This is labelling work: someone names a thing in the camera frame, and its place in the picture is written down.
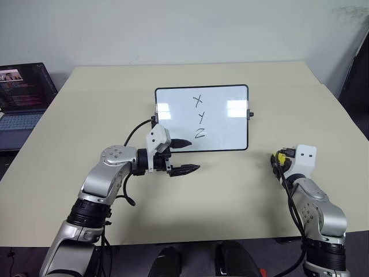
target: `table surface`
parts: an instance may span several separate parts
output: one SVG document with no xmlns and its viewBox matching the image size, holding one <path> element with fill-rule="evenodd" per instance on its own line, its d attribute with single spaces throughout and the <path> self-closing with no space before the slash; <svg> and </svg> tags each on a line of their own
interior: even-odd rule
<svg viewBox="0 0 369 277">
<path fill-rule="evenodd" d="M 246 151 L 174 154 L 200 164 L 186 176 L 131 177 L 136 207 L 118 199 L 107 237 L 141 244 L 297 235 L 270 154 L 318 148 L 314 181 L 348 218 L 369 229 L 368 141 L 304 62 L 78 67 L 42 116 L 0 183 L 0 245 L 49 246 L 101 151 L 123 144 L 155 111 L 157 87 L 247 84 Z M 145 147 L 149 126 L 130 144 Z"/>
</svg>

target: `black shoe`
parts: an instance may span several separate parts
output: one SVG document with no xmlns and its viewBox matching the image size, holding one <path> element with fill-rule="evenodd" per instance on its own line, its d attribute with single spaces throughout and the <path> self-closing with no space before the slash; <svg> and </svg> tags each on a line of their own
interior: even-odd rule
<svg viewBox="0 0 369 277">
<path fill-rule="evenodd" d="M 215 273 L 216 276 L 262 277 L 253 258 L 236 241 L 223 241 L 217 245 Z"/>
<path fill-rule="evenodd" d="M 181 256 L 174 247 L 164 248 L 151 266 L 149 277 L 178 277 L 182 272 Z"/>
</svg>

